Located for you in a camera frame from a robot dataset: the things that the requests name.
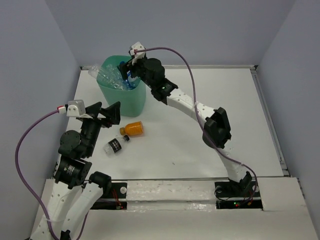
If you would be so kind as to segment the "Pepsi label bottle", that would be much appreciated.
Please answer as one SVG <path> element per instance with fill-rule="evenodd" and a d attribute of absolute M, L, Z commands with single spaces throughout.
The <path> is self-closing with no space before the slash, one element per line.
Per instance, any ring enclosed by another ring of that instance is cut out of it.
<path fill-rule="evenodd" d="M 135 89 L 137 87 L 137 78 L 132 77 L 132 72 L 130 71 L 130 75 L 128 76 L 128 80 L 123 80 L 129 89 Z"/>

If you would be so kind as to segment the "clear crushed white cap bottle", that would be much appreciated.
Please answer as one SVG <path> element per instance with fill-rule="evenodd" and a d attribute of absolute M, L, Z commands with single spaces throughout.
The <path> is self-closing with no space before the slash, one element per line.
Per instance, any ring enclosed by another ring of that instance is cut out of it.
<path fill-rule="evenodd" d="M 106 65 L 93 65 L 89 70 L 88 74 L 95 78 L 97 83 L 103 87 L 107 87 L 114 90 L 126 90 L 127 87 L 123 78 L 108 78 L 105 73 L 105 66 Z"/>

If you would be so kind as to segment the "orange juice bottle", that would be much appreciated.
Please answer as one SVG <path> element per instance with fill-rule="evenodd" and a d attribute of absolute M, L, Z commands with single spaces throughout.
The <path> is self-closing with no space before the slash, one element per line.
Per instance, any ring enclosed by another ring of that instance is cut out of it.
<path fill-rule="evenodd" d="M 142 135 L 144 133 L 143 123 L 141 121 L 129 123 L 125 127 L 121 127 L 119 133 L 129 137 Z"/>

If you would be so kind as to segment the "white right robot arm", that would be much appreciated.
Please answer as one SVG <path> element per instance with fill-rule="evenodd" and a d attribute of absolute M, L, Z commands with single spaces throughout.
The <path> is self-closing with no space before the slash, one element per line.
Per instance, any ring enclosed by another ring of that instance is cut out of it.
<path fill-rule="evenodd" d="M 132 59 L 121 62 L 117 67 L 122 78 L 139 78 L 151 90 L 152 96 L 159 102 L 175 108 L 199 123 L 203 142 L 219 155 L 228 175 L 228 192 L 235 196 L 245 195 L 250 190 L 252 173 L 243 163 L 232 159 L 224 151 L 225 144 L 231 139 L 231 126 L 227 112 L 220 107 L 214 109 L 202 105 L 188 96 L 179 87 L 168 80 L 165 68 L 156 58 Z"/>

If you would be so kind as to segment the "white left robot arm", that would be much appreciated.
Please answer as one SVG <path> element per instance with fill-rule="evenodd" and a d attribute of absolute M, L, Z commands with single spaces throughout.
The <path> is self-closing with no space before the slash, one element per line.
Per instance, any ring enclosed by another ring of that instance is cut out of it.
<path fill-rule="evenodd" d="M 89 174 L 101 128 L 119 125 L 121 103 L 102 107 L 101 102 L 85 106 L 72 100 L 59 106 L 59 114 L 81 121 L 80 131 L 68 130 L 59 140 L 60 159 L 54 174 L 52 192 L 32 240 L 71 240 L 94 203 L 110 194 L 112 180 L 102 172 Z"/>

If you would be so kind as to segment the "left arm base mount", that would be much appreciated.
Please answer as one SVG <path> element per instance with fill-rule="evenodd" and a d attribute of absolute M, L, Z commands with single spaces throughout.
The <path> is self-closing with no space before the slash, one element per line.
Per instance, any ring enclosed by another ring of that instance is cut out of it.
<path fill-rule="evenodd" d="M 126 210 L 127 209 L 126 182 L 113 182 L 109 192 L 104 193 L 91 207 L 91 210 Z"/>

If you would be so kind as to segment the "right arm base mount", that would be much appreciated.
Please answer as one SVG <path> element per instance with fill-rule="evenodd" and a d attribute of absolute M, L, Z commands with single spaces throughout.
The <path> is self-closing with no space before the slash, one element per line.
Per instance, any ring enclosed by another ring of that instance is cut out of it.
<path fill-rule="evenodd" d="M 263 209 L 259 186 L 249 173 L 240 182 L 216 181 L 213 193 L 217 210 Z"/>

